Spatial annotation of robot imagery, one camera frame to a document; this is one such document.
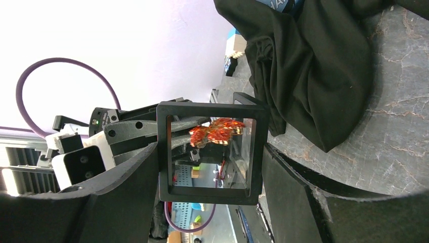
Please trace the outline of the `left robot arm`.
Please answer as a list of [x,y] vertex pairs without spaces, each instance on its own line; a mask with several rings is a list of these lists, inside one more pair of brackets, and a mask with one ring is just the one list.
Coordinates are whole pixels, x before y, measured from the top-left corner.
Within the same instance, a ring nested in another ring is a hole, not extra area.
[[[97,107],[88,124],[58,116],[56,134],[47,138],[49,149],[57,150],[52,160],[60,189],[95,177],[137,155],[158,140],[156,105],[124,111]],[[198,178],[201,164],[214,164],[222,172],[225,153],[244,130],[243,121],[230,117],[171,117],[171,162],[173,182],[180,166],[188,166]]]

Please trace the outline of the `orange butterfly brooch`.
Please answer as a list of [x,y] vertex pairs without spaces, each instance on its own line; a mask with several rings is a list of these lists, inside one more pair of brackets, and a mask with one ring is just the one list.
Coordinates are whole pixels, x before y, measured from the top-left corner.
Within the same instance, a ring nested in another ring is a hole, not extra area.
[[242,135],[245,123],[228,117],[213,120],[208,127],[196,126],[189,131],[190,145],[203,148],[208,143],[227,146],[233,136]]

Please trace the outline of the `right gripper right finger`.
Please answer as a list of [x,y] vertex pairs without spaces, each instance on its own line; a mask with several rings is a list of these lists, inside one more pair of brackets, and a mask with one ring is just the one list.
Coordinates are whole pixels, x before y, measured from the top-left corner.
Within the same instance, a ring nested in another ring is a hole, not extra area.
[[330,179],[264,147],[276,242],[428,242],[428,191],[385,195]]

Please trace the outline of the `blue white toy brick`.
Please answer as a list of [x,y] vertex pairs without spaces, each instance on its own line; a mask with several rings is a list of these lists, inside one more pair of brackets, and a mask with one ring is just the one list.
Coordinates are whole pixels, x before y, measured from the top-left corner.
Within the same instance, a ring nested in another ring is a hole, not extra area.
[[239,58],[245,54],[247,41],[238,32],[236,28],[232,28],[227,37],[225,56],[229,58]]

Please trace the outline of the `blue owl toy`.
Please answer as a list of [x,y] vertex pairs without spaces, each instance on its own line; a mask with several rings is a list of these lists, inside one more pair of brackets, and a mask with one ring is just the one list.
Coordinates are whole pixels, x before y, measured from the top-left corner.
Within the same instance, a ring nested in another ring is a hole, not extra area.
[[225,57],[225,62],[224,62],[225,75],[232,77],[237,65],[238,65],[238,60],[236,58]]

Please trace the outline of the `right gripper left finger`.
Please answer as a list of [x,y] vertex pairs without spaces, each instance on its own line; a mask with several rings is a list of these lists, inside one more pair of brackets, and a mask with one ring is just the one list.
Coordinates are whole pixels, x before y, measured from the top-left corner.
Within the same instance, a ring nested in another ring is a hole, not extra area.
[[147,242],[157,145],[59,193],[1,195],[1,242]]

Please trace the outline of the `black t-shirt garment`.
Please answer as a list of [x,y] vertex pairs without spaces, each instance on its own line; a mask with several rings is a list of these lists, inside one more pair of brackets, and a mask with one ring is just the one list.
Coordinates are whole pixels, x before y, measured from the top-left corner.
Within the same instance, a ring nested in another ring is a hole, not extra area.
[[254,95],[269,131],[291,125],[325,152],[359,123],[373,87],[372,48],[359,20],[394,1],[300,1],[281,13],[258,1],[215,1],[246,40]]

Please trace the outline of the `black square display frame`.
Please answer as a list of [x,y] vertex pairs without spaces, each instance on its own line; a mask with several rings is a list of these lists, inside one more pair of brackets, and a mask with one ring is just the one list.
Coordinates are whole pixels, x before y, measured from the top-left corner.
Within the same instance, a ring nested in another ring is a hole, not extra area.
[[236,92],[231,104],[161,102],[156,113],[162,201],[257,203],[267,105]]

